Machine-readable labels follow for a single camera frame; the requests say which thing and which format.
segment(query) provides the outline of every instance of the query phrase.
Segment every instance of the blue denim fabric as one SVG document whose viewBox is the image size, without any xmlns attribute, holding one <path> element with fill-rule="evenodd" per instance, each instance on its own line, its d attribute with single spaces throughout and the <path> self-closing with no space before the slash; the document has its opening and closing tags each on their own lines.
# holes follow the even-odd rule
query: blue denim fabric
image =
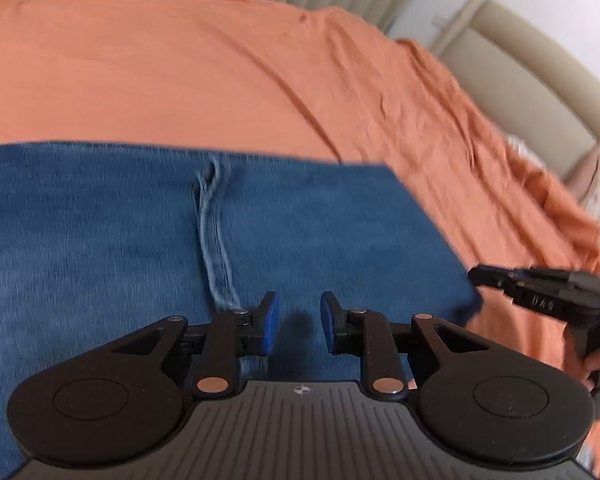
<svg viewBox="0 0 600 480">
<path fill-rule="evenodd" d="M 479 296 L 393 173 L 109 144 L 0 146 L 0 478 L 21 461 L 5 406 L 27 376 L 164 316 L 280 294 L 274 354 L 251 376 L 340 380 L 319 299 L 464 324 Z"/>
</svg>

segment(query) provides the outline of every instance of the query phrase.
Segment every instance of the crosshair logo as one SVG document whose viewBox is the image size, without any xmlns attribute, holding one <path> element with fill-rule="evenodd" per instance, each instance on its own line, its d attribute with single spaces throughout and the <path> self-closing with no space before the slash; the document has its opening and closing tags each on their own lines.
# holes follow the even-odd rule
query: crosshair logo
<svg viewBox="0 0 600 480">
<path fill-rule="evenodd" d="M 294 388 L 294 391 L 296 394 L 302 396 L 302 395 L 310 394 L 312 390 L 308 386 L 305 386 L 304 384 L 300 384 L 300 386 L 296 386 Z"/>
</svg>

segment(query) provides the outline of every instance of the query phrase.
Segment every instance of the person's hand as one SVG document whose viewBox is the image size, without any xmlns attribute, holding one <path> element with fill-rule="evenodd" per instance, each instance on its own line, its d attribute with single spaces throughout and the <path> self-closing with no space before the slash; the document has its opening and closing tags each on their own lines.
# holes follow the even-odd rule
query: person's hand
<svg viewBox="0 0 600 480">
<path fill-rule="evenodd" d="M 586 359 L 580 359 L 576 354 L 576 341 L 569 325 L 565 327 L 562 335 L 564 337 L 563 368 L 565 373 L 592 390 L 593 384 L 587 378 L 596 370 L 600 370 L 600 348 Z"/>
</svg>

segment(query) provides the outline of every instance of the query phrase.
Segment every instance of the folded denim garment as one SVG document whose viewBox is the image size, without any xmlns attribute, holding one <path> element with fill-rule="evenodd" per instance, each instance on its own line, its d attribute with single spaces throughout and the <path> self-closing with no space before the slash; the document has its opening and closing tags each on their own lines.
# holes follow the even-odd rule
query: folded denim garment
<svg viewBox="0 0 600 480">
<path fill-rule="evenodd" d="M 409 322 L 464 324 L 480 305 L 461 263 L 386 167 L 116 144 L 0 146 L 0 478 L 27 376 L 179 314 L 191 324 L 280 295 L 273 355 L 245 375 L 344 380 L 320 294 Z"/>
</svg>

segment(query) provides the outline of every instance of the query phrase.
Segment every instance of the screw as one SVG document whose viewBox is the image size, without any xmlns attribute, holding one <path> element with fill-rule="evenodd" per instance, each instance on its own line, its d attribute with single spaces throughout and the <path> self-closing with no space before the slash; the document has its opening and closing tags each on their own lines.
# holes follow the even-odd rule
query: screw
<svg viewBox="0 0 600 480">
<path fill-rule="evenodd" d="M 229 387 L 229 382 L 222 377 L 205 377 L 198 381 L 197 386 L 206 394 L 219 394 Z"/>
<path fill-rule="evenodd" d="M 396 394 L 403 390 L 404 383 L 393 377 L 382 377 L 374 381 L 373 387 L 376 392 L 381 394 Z"/>
</svg>

